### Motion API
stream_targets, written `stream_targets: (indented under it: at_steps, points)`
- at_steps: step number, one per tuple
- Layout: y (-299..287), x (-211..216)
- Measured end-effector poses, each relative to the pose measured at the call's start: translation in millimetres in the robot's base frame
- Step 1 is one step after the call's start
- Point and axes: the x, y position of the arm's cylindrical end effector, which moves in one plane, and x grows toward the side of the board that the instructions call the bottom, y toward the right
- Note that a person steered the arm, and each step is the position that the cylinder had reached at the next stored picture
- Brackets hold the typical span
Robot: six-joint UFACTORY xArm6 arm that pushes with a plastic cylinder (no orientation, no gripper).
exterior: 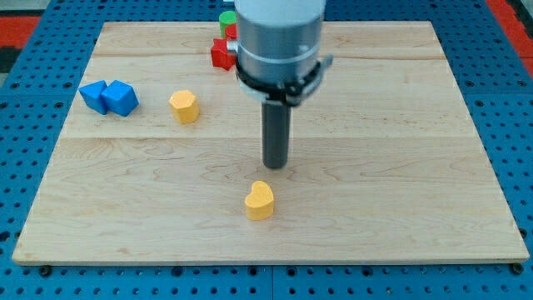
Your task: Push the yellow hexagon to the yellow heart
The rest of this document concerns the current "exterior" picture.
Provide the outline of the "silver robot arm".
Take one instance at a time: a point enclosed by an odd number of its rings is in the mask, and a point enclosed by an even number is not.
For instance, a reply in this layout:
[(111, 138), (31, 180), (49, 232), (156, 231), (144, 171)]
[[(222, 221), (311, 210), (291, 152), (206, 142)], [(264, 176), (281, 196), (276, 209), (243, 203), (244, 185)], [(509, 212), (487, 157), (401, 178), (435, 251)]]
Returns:
[(261, 103), (298, 107), (321, 84), (332, 56), (318, 58), (325, 0), (236, 0), (237, 79)]

